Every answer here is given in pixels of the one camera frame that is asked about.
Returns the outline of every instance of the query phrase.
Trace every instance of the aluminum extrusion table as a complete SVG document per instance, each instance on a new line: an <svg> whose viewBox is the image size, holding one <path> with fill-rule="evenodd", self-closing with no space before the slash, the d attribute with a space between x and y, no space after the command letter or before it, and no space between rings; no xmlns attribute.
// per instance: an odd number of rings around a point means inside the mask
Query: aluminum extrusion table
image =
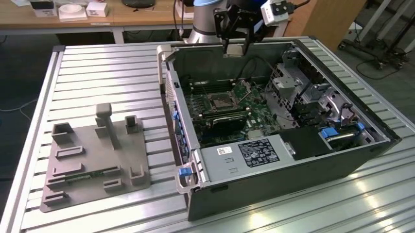
<svg viewBox="0 0 415 233"><path fill-rule="evenodd" d="M53 53L0 232L409 232L415 229L415 126L319 41L301 40L404 141L349 177L195 222L177 192L158 84L157 46L66 47ZM94 105L146 128L149 189L50 213L39 210L53 124L93 125Z"/></svg>

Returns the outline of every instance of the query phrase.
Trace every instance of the table leg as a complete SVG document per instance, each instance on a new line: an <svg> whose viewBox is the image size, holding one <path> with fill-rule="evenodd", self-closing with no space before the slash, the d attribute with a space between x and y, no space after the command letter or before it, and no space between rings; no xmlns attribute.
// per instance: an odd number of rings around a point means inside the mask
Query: table leg
<svg viewBox="0 0 415 233"><path fill-rule="evenodd" d="M115 35L115 43L125 44L125 37L123 37L123 27L113 27L113 34Z"/></svg>

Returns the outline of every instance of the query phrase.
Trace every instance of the white cable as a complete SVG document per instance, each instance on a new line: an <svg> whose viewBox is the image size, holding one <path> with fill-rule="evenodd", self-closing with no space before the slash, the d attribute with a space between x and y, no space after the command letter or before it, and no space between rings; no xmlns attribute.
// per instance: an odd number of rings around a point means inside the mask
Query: white cable
<svg viewBox="0 0 415 233"><path fill-rule="evenodd" d="M25 112L22 111L22 109L19 109L21 113L26 116L26 118L31 121L33 119L29 117L27 114L25 114Z"/></svg>
<svg viewBox="0 0 415 233"><path fill-rule="evenodd" d="M19 110L19 112L25 115L25 117L26 117L29 120L33 120L33 119L27 116L27 114L25 114L25 112L22 111L22 109L23 109L26 106L29 106L33 102L37 102L37 101L38 101L38 99L35 99L35 100L27 102L27 103L23 104L19 108L14 108L14 109L0 109L0 112L10 113L10 112L14 112L14 111Z"/></svg>
<svg viewBox="0 0 415 233"><path fill-rule="evenodd" d="M35 101L38 101L38 99L35 99L35 100L33 100L33 101L27 102L27 103L26 103L26 104L23 104L19 108L7 109L7 110L0 109L0 112L14 112L14 111L17 111L17 110L19 110L19 109L25 108L26 106L29 106L29 105L30 105L33 102L35 102Z"/></svg>

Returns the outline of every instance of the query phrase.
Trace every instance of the white label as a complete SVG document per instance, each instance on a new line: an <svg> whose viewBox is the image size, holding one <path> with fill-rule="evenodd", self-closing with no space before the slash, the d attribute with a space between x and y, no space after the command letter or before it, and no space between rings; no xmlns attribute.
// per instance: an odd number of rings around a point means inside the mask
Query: white label
<svg viewBox="0 0 415 233"><path fill-rule="evenodd" d="M222 147L222 148L218 148L218 154L219 154L219 155L230 154L230 153L233 153L233 148L231 148L231 147Z"/></svg>
<svg viewBox="0 0 415 233"><path fill-rule="evenodd" d="M111 23L91 23L93 26L111 25Z"/></svg>

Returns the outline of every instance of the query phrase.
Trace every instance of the blue latch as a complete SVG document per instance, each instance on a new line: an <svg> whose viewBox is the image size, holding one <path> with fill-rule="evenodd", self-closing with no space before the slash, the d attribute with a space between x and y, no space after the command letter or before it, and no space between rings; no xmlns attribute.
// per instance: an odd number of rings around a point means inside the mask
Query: blue latch
<svg viewBox="0 0 415 233"><path fill-rule="evenodd" d="M330 128L322 129L322 136L324 136L324 138L329 138L329 137L333 137L336 135L340 135L340 133L338 133L336 128L330 127Z"/></svg>
<svg viewBox="0 0 415 233"><path fill-rule="evenodd" d="M178 110L174 112L174 120L179 120L179 111Z"/></svg>
<svg viewBox="0 0 415 233"><path fill-rule="evenodd" d="M358 128L362 131L365 129L365 124L362 124L361 122L358 123Z"/></svg>
<svg viewBox="0 0 415 233"><path fill-rule="evenodd" d="M179 177L186 177L193 174L193 169L190 167L179 168Z"/></svg>

